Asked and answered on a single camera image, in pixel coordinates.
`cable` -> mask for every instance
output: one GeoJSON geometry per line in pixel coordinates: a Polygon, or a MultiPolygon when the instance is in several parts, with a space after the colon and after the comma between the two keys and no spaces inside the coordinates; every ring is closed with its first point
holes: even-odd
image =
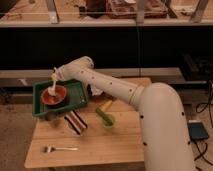
{"type": "Polygon", "coordinates": [[[200,154],[199,154],[197,157],[195,157],[194,160],[196,161],[196,160],[198,160],[199,158],[201,158],[201,157],[207,152],[207,150],[208,150],[208,145],[206,145],[206,143],[205,143],[205,149],[203,150],[203,152],[199,152],[200,154]]]}
{"type": "Polygon", "coordinates": [[[201,169],[201,168],[199,168],[199,167],[197,167],[197,166],[196,166],[196,169],[197,169],[197,170],[199,170],[199,171],[202,171],[202,169],[201,169]]]}
{"type": "MultiPolygon", "coordinates": [[[[194,143],[195,143],[195,145],[196,145],[196,147],[197,147],[197,150],[199,151],[199,153],[200,153],[200,155],[203,153],[203,152],[201,152],[201,150],[200,150],[200,148],[199,148],[199,146],[198,146],[198,143],[197,143],[197,141],[193,141],[194,143]]],[[[206,145],[206,151],[208,150],[208,144],[205,142],[205,145],[206,145]]],[[[202,157],[202,159],[207,163],[207,164],[209,164],[209,165],[211,165],[211,166],[213,166],[213,163],[211,162],[211,161],[209,161],[208,159],[206,159],[205,158],[205,156],[204,156],[204,154],[202,154],[201,155],[201,157],[202,157]]]]}
{"type": "Polygon", "coordinates": [[[209,118],[210,118],[211,126],[213,128],[213,119],[212,119],[212,113],[211,113],[211,103],[212,103],[212,100],[213,100],[213,83],[212,83],[212,81],[209,80],[209,81],[207,81],[207,84],[208,84],[208,87],[209,87],[208,88],[209,89],[208,101],[197,104],[196,105],[196,112],[202,113],[208,107],[209,118]]]}
{"type": "Polygon", "coordinates": [[[138,26],[137,21],[136,30],[137,30],[137,45],[138,45],[138,67],[139,67],[139,77],[141,77],[141,38],[140,38],[140,27],[138,26]]]}

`metal fork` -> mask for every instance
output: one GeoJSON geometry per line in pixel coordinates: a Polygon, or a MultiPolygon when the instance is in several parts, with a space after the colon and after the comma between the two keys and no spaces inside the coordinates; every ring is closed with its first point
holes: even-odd
{"type": "Polygon", "coordinates": [[[52,147],[52,146],[45,146],[42,148],[42,152],[44,153],[51,153],[53,151],[60,150],[60,151],[77,151],[77,147],[52,147]]]}

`spoon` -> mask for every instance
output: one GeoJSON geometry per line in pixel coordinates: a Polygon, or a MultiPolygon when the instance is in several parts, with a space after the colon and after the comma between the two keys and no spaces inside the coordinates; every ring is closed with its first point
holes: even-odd
{"type": "Polygon", "coordinates": [[[58,81],[56,73],[53,73],[51,75],[51,78],[53,80],[53,86],[52,87],[48,87],[47,90],[48,90],[49,95],[56,96],[55,86],[56,86],[56,82],[58,81]]]}

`floor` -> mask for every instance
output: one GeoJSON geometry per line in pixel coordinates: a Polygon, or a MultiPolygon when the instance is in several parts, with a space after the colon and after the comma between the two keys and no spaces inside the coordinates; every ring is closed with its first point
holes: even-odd
{"type": "MultiPolygon", "coordinates": [[[[204,90],[178,90],[183,103],[188,119],[201,120],[210,138],[206,141],[209,149],[206,153],[206,158],[213,162],[213,128],[211,128],[208,111],[200,114],[195,114],[194,106],[207,98],[207,93],[204,90]]],[[[36,119],[32,117],[32,105],[30,98],[16,100],[12,99],[8,104],[0,104],[0,170],[1,171],[46,171],[48,169],[25,169],[24,161],[29,143],[35,127],[36,119]]],[[[195,145],[192,145],[194,155],[197,156],[198,151],[195,145]]],[[[213,170],[213,166],[208,165],[204,160],[199,159],[196,165],[203,171],[213,170]]],[[[59,171],[144,171],[141,163],[131,164],[116,164],[116,165],[100,165],[100,166],[83,166],[72,168],[58,168],[59,171]]]]}

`red bowl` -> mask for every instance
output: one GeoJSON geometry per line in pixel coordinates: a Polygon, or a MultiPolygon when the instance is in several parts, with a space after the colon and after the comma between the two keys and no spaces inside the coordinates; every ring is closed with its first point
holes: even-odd
{"type": "Polygon", "coordinates": [[[56,96],[51,96],[46,88],[41,94],[41,101],[45,105],[57,105],[61,103],[67,96],[67,88],[64,86],[56,85],[56,96]]]}

